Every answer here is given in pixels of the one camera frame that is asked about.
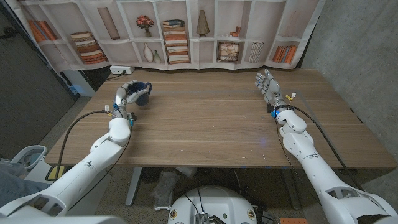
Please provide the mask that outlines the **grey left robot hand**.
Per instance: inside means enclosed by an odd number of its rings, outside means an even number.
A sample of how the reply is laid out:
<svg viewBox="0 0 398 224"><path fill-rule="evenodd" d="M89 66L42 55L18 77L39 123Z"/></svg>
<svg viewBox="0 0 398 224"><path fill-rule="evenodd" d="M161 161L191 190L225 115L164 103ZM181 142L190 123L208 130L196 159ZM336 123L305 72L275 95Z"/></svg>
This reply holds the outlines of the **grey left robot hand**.
<svg viewBox="0 0 398 224"><path fill-rule="evenodd" d="M127 104L135 103L138 106L145 106L149 103L152 84L137 80L129 81L119 87L113 103L113 116L115 118L127 118Z"/></svg>

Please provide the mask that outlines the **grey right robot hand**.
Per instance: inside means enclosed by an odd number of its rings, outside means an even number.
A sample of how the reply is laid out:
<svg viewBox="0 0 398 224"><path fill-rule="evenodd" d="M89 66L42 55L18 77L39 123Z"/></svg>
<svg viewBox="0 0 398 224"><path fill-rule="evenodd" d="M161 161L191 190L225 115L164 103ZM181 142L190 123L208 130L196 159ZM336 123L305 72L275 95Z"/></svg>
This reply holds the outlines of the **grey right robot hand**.
<svg viewBox="0 0 398 224"><path fill-rule="evenodd" d="M279 83L267 69L265 69L265 74L257 73L255 86L258 87L267 103L268 113L280 113L287 109Z"/></svg>

